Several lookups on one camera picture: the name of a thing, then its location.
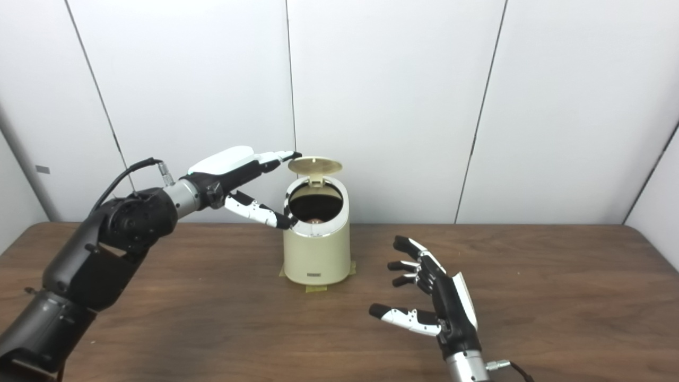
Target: cream trash can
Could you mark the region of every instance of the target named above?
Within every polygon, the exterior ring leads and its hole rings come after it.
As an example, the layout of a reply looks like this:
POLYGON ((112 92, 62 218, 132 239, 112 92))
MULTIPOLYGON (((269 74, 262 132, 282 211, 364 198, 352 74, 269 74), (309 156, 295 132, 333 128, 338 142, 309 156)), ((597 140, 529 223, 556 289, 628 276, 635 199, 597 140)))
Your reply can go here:
POLYGON ((339 162, 321 157, 291 161, 288 168, 305 175, 285 194, 284 214, 299 220, 283 231, 285 275, 295 283, 328 285, 349 275, 349 197, 344 185, 327 176, 339 162))

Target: robotic hand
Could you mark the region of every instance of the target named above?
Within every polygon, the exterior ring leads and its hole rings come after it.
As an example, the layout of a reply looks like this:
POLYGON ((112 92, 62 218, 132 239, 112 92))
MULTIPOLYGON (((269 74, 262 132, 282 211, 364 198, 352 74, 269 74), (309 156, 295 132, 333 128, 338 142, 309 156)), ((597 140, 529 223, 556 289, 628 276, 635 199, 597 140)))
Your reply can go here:
POLYGON ((43 274, 43 287, 9 328, 0 334, 0 381, 62 379, 66 359, 96 315, 113 305, 160 237, 177 220, 207 207, 229 210, 255 221, 288 229, 290 218, 259 205, 236 188, 297 152, 255 154, 238 146, 192 166, 172 180, 165 164, 153 158, 135 163, 120 174, 95 203, 89 216, 59 251, 43 274), (104 203, 131 172, 157 164, 164 188, 136 191, 104 203), (104 245, 125 252, 119 256, 104 245))
POLYGON ((413 239, 396 236, 394 248, 416 262, 387 264, 390 271, 410 272, 394 279, 393 286, 416 284, 431 296, 434 312, 372 304, 370 315, 412 332, 435 336, 454 382, 490 382, 488 371, 506 366, 512 366, 527 382, 533 382, 530 375, 510 361, 483 362, 474 306, 462 273, 448 277, 431 252, 413 239))

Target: black fingertip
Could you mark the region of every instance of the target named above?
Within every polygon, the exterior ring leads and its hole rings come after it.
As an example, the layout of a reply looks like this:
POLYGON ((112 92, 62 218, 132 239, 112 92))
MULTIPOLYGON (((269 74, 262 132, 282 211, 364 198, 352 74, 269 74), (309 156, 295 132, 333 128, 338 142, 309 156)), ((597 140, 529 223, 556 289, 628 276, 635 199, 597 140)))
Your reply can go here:
POLYGON ((401 235, 396 235, 394 238, 394 249, 397 251, 405 252, 410 255, 414 260, 418 259, 420 249, 417 248, 409 238, 401 235))
POLYGON ((401 276, 393 279, 391 281, 391 285, 394 287, 398 288, 400 286, 404 286, 405 284, 412 284, 415 281, 414 278, 408 277, 408 276, 401 276))
POLYGON ((276 228, 281 230, 287 230, 290 229, 290 227, 292 227, 292 220, 290 218, 288 218, 287 216, 283 216, 275 211, 274 215, 276 215, 276 228))
POLYGON ((391 307, 387 307, 386 305, 382 304, 372 304, 370 305, 370 309, 368 310, 368 313, 370 313, 371 316, 375 318, 382 319, 382 317, 389 313, 391 310, 391 307))
POLYGON ((386 268, 390 271, 402 271, 403 267, 401 266, 400 261, 392 261, 387 263, 386 268))

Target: white wall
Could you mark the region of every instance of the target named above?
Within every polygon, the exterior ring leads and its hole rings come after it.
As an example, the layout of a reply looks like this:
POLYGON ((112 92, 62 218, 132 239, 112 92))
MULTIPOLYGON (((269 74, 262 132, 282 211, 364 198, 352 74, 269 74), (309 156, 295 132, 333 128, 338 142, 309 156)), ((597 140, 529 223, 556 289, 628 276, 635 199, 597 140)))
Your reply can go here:
POLYGON ((47 215, 38 202, 19 162, 0 133, 0 254, 33 224, 47 215))
POLYGON ((679 119, 677 20, 509 0, 458 223, 622 223, 679 119))
MULTIPOLYGON (((0 2, 0 113, 55 220, 122 156, 179 177, 245 144, 343 162, 355 222, 621 223, 679 119, 674 0, 509 0, 480 120, 503 0, 68 4, 122 154, 67 4, 0 2)), ((294 178, 244 191, 280 209, 294 178)))
POLYGON ((626 224, 639 230, 679 270, 679 139, 660 159, 626 224))
MULTIPOLYGON (((62 1, 0 1, 0 120, 55 220, 83 220, 123 171, 62 1)), ((129 191, 126 180, 118 192, 129 191)))
POLYGON ((354 222, 452 223, 504 1, 291 0, 297 147, 354 222))
MULTIPOLYGON (((69 3, 128 164, 154 156, 178 178, 235 145, 294 149, 285 0, 69 3)), ((132 178, 162 185, 155 169, 132 178)), ((242 189, 280 211, 294 179, 281 167, 242 189)))

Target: masking tape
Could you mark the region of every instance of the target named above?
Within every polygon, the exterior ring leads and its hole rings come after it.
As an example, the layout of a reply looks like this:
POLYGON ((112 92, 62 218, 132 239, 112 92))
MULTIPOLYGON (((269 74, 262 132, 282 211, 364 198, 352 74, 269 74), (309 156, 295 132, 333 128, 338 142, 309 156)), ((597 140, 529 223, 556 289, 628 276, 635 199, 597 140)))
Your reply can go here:
POLYGON ((328 290, 327 285, 307 285, 306 286, 306 292, 311 293, 311 292, 325 292, 328 290))

